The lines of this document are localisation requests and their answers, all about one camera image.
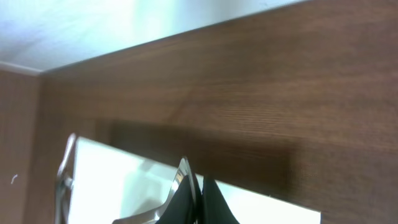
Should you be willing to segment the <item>large metal spoon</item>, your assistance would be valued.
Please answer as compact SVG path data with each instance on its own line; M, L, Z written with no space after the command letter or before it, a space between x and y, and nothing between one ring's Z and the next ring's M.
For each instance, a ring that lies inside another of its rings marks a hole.
M153 208L146 212L132 215L126 218L120 218L113 221L114 224L142 224L142 223L156 223L159 218L164 214L166 208L168 207L172 197L175 195L179 185L181 184L184 177L189 178L189 183L192 191L192 199L193 199L193 223L198 222L198 198L200 197L200 188L198 186L197 178L190 168L190 164L186 157L183 157L180 161L180 164L177 169L177 173L172 182L172 186L170 188L170 192L167 196L166 201L159 207Z

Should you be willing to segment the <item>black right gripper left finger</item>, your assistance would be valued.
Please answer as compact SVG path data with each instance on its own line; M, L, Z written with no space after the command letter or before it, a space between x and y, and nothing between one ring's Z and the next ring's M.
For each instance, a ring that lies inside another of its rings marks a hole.
M193 199L189 178L183 178L164 214L156 224L192 224Z

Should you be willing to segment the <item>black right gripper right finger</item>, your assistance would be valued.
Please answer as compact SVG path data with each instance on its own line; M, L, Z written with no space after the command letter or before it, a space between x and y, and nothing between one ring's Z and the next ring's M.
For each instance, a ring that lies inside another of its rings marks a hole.
M202 190L204 224L239 224L228 207L215 179L204 177Z

